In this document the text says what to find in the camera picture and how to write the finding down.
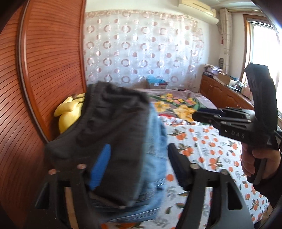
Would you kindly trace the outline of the person's right hand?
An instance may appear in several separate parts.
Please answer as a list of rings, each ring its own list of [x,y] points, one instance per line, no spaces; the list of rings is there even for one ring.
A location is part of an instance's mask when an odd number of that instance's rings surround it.
[[[245,143],[242,143],[241,166],[243,172],[248,176],[255,174],[255,159],[266,159],[266,166],[262,175],[262,179],[267,179],[273,176],[280,164],[280,151],[270,148],[253,148]]]

